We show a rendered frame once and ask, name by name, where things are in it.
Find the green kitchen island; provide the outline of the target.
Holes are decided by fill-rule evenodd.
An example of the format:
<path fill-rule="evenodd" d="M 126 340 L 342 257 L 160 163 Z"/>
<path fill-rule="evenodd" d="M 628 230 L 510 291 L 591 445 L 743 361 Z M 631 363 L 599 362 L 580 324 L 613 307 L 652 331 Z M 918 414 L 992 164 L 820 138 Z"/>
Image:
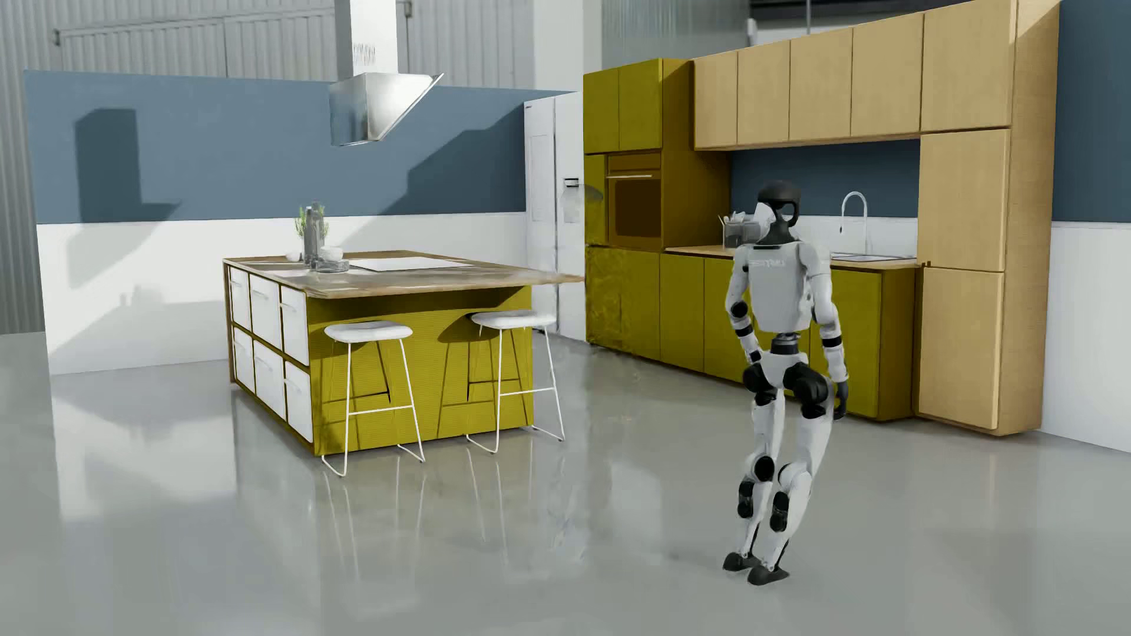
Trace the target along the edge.
<path fill-rule="evenodd" d="M 470 267 L 423 270 L 348 269 L 349 258 L 424 256 Z M 343 455 L 346 345 L 333 324 L 402 323 L 424 441 L 495 429 L 497 330 L 470 323 L 482 311 L 533 309 L 537 285 L 580 283 L 582 276 L 408 250 L 344 253 L 335 270 L 309 269 L 283 256 L 223 263 L 230 380 L 317 457 Z M 534 330 L 506 332 L 502 390 L 539 388 L 534 380 Z M 501 430 L 536 426 L 534 398 L 504 396 Z M 352 356 L 352 409 L 408 404 L 396 342 L 357 346 Z M 397 447 L 417 452 L 411 411 L 354 415 L 349 452 Z"/>

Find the built-in oven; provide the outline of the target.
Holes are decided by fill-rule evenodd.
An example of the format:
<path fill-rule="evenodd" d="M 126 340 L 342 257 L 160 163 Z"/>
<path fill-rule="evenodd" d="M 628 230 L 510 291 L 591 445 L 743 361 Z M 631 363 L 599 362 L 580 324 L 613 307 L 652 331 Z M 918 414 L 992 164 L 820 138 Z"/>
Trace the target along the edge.
<path fill-rule="evenodd" d="M 662 155 L 659 151 L 612 154 L 606 158 L 608 244 L 661 250 Z"/>

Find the white bar stool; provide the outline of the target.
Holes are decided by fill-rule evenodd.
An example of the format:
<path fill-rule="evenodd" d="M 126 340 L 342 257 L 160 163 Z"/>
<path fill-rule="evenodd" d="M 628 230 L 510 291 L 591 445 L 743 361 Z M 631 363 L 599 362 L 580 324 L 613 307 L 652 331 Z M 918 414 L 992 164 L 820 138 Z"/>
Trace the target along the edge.
<path fill-rule="evenodd" d="M 413 415 L 417 452 L 412 452 L 408 446 L 403 445 L 403 442 L 397 442 L 397 447 L 403 449 L 403 452 L 408 453 L 418 463 L 425 463 L 426 458 L 423 453 L 423 439 L 421 436 L 421 430 L 418 430 L 418 414 L 416 409 L 416 399 L 413 389 L 411 368 L 408 366 L 408 356 L 404 340 L 408 340 L 413 335 L 413 330 L 407 325 L 402 323 L 389 323 L 389 320 L 377 320 L 375 323 L 352 323 L 352 324 L 333 324 L 325 328 L 325 333 L 330 340 L 339 342 L 346 345 L 346 389 L 345 389 L 345 405 L 343 406 L 344 414 L 344 440 L 343 440 L 343 463 L 342 469 L 337 470 L 333 467 L 329 463 L 327 456 L 321 457 L 322 463 L 326 469 L 329 469 L 333 474 L 339 479 L 344 479 L 348 473 L 348 453 L 349 453 L 349 419 L 354 415 L 364 414 L 375 414 L 394 411 L 411 411 Z M 375 410 L 364 410 L 354 411 L 352 409 L 352 356 L 354 349 L 368 343 L 381 343 L 387 342 L 387 340 L 392 340 L 399 345 L 402 350 L 402 362 L 405 372 L 405 385 L 408 394 L 408 404 L 406 405 L 390 405 L 388 409 L 375 409 Z"/>
<path fill-rule="evenodd" d="M 558 378 L 556 369 L 553 361 L 553 352 L 550 340 L 549 328 L 556 324 L 558 319 L 552 316 L 552 313 L 539 312 L 532 309 L 517 309 L 517 310 L 500 310 L 500 311 L 482 311 L 469 315 L 470 323 L 474 323 L 480 327 L 497 330 L 498 334 L 498 355 L 497 355 L 497 373 L 494 377 L 494 412 L 495 412 L 495 426 L 494 426 L 494 446 L 487 447 L 483 442 L 475 441 L 470 435 L 465 435 L 467 441 L 473 442 L 474 446 L 482 449 L 482 452 L 487 452 L 492 455 L 497 454 L 500 448 L 501 441 L 501 399 L 504 396 L 525 396 L 538 393 L 550 392 L 553 394 L 555 399 L 555 407 L 558 411 L 558 432 L 546 430 L 539 426 L 530 426 L 530 429 L 549 435 L 550 437 L 556 439 L 556 441 L 564 441 L 564 420 L 561 409 L 560 392 L 558 392 Z M 549 387 L 520 389 L 517 392 L 503 392 L 502 390 L 502 347 L 506 332 L 513 329 L 528 328 L 530 330 L 541 330 L 546 343 L 546 360 L 549 363 L 551 384 Z"/>

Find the robot leg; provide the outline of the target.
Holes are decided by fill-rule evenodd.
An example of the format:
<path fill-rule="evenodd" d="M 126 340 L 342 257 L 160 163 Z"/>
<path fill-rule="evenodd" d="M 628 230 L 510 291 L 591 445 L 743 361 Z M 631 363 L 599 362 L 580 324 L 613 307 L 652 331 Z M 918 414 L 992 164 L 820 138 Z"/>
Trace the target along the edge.
<path fill-rule="evenodd" d="M 739 551 L 724 559 L 724 571 L 744 571 L 756 564 L 753 544 L 769 512 L 775 491 L 777 461 L 782 452 L 784 431 L 784 398 L 780 388 L 756 393 L 752 403 L 752 424 L 756 447 L 743 463 L 739 484 L 739 517 L 748 521 L 746 534 Z"/>
<path fill-rule="evenodd" d="M 745 570 L 750 584 L 763 586 L 788 576 L 782 568 L 782 556 L 802 524 L 824 459 L 835 421 L 835 383 L 808 366 L 802 355 L 766 354 L 759 362 L 776 388 L 787 389 L 798 399 L 798 416 L 793 419 L 795 448 L 789 462 L 782 463 L 778 455 L 775 491 L 752 550 L 758 560 Z"/>

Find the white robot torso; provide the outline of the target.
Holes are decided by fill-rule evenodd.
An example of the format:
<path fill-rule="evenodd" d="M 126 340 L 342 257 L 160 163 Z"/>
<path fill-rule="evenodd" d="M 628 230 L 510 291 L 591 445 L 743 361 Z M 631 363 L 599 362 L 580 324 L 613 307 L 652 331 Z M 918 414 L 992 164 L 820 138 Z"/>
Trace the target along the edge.
<path fill-rule="evenodd" d="M 779 247 L 748 243 L 734 253 L 748 272 L 746 303 L 756 329 L 772 334 L 783 353 L 809 327 L 812 313 L 810 270 L 821 270 L 820 248 L 798 241 Z"/>

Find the chrome faucet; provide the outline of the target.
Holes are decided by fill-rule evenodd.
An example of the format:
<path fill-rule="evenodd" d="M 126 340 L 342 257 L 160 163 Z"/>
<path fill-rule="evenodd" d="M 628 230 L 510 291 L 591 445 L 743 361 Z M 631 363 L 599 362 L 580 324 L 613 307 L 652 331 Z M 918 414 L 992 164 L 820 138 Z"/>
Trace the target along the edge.
<path fill-rule="evenodd" d="M 847 210 L 849 201 L 857 199 L 861 206 L 860 220 L 849 218 Z M 851 191 L 841 198 L 841 216 L 839 216 L 838 235 L 841 237 L 841 253 L 870 253 L 869 239 L 869 203 L 867 197 L 860 191 Z"/>

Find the right robot leg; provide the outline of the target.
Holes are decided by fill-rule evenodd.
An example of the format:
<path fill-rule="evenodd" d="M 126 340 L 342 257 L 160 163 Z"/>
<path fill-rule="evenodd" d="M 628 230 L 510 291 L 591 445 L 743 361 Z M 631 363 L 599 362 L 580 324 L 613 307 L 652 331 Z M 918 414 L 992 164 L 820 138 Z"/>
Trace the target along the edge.
<path fill-rule="evenodd" d="M 739 484 L 739 517 L 748 521 L 746 534 L 739 551 L 724 559 L 724 571 L 744 571 L 756 564 L 753 544 L 769 512 L 775 491 L 777 461 L 782 452 L 784 431 L 784 398 L 780 388 L 756 393 L 752 403 L 752 424 L 756 447 L 743 463 Z"/>

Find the white cooktop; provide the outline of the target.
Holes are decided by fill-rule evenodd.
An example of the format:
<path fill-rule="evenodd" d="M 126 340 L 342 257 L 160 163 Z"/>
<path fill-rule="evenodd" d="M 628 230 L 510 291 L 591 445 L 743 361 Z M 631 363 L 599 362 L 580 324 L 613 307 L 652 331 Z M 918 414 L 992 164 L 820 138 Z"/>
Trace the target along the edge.
<path fill-rule="evenodd" d="M 473 264 L 444 258 L 408 256 L 385 258 L 349 258 L 348 269 L 375 270 L 423 270 L 470 267 Z"/>

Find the green tall cabinet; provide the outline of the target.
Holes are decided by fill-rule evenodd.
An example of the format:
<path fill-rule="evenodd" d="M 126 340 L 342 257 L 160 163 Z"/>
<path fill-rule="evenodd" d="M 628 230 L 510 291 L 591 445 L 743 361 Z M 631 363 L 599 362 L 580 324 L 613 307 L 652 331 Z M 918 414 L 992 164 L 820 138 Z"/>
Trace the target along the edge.
<path fill-rule="evenodd" d="M 729 203 L 727 154 L 696 151 L 692 70 L 653 59 L 582 77 L 586 340 L 659 362 L 659 256 L 720 246 Z M 651 151 L 662 155 L 661 250 L 612 247 L 606 158 Z"/>

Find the wooden tall cabinet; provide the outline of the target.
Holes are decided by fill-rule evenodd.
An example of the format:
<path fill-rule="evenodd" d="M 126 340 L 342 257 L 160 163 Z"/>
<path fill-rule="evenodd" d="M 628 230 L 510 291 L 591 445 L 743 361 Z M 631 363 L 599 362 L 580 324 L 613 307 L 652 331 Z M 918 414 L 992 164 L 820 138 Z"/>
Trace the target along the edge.
<path fill-rule="evenodd" d="M 1061 0 L 924 14 L 916 412 L 1010 436 L 1041 426 Z"/>

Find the green base cabinets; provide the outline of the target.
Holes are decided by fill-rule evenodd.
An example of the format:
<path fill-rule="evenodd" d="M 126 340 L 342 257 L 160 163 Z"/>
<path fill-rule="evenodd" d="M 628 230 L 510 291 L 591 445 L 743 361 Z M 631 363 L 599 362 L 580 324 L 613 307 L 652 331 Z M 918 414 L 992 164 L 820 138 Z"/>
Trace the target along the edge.
<path fill-rule="evenodd" d="M 845 257 L 831 264 L 849 371 L 849 412 L 875 421 L 912 416 L 917 265 Z M 722 309 L 729 250 L 672 248 L 659 256 L 658 353 L 668 366 L 741 383 L 748 360 Z"/>

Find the wooden wall cabinets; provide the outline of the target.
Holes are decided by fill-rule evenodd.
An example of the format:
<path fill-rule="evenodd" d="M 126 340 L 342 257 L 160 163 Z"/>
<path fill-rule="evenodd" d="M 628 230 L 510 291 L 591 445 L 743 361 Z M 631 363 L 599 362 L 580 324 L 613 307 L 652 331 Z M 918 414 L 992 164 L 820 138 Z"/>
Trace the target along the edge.
<path fill-rule="evenodd" d="M 696 151 L 1007 128 L 1019 0 L 972 0 L 693 61 Z"/>

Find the steel range hood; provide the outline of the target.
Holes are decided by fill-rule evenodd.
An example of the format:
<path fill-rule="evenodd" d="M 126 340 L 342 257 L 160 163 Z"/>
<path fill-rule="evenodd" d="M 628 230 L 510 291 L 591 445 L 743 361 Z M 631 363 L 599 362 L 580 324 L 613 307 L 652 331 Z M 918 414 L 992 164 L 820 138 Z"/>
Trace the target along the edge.
<path fill-rule="evenodd" d="M 398 0 L 333 0 L 337 80 L 329 86 L 333 146 L 386 138 L 443 74 L 403 74 Z"/>

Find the plant in glass vase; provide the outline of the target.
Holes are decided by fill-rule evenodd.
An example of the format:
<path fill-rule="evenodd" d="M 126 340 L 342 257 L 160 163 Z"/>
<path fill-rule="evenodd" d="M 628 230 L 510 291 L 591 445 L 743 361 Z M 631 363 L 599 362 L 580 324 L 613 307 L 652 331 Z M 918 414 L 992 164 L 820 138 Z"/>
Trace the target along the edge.
<path fill-rule="evenodd" d="M 309 269 L 317 269 L 321 261 L 321 249 L 328 234 L 325 208 L 320 203 L 302 207 L 294 222 L 295 231 L 302 238 L 302 263 Z"/>

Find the black robot head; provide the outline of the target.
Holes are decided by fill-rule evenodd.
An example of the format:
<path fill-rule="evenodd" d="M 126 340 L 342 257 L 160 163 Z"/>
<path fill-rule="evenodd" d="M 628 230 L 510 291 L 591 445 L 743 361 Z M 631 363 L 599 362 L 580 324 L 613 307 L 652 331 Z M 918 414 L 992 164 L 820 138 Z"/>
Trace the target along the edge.
<path fill-rule="evenodd" d="M 793 233 L 798 222 L 798 188 L 783 180 L 769 181 L 759 190 L 758 203 L 770 208 L 772 222 L 756 244 L 776 248 L 798 242 L 798 237 Z"/>

